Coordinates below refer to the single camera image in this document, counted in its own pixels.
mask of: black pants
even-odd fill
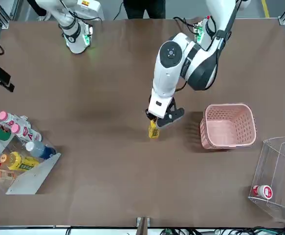
[[[37,13],[38,16],[45,16],[46,10],[42,9],[38,6],[35,0],[27,0],[29,5],[34,9],[34,11]]]
[[[165,19],[165,0],[124,0],[128,19],[142,19],[144,11],[151,19]]]

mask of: pink basket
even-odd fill
[[[245,104],[211,104],[200,124],[205,149],[251,146],[257,137],[254,117]]]

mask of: table surface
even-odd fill
[[[285,136],[285,27],[236,20],[211,89],[175,95],[185,117],[147,136],[159,47],[173,20],[95,23],[91,48],[72,54],[55,22],[11,22],[1,34],[0,110],[26,115],[63,156],[38,195],[0,196],[0,225],[278,226],[247,196],[262,141]],[[258,130],[248,149],[205,151],[198,125],[211,103],[248,104]]]

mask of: robotic arm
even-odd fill
[[[65,14],[60,11],[62,9],[69,11],[67,8],[76,6],[77,0],[36,0],[36,2],[59,22],[64,32],[66,45],[71,52],[80,54],[90,45],[92,27],[69,13]]]
[[[207,90],[213,85],[219,56],[231,35],[237,11],[239,7],[246,7],[250,1],[206,0],[213,18],[203,25],[205,34],[201,44],[179,33],[161,46],[155,63],[149,108],[146,110],[147,117],[156,121],[158,128],[184,115],[183,108],[177,109],[173,98],[180,76],[195,91]],[[210,26],[212,20],[216,27],[214,31]]]

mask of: yellow bottle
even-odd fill
[[[151,120],[149,126],[149,138],[156,139],[159,137],[159,135],[160,135],[160,130],[157,129],[156,123],[153,120]]]
[[[10,155],[3,154],[0,160],[7,165],[9,170],[27,171],[39,164],[35,158],[22,158],[18,152],[12,152]]]

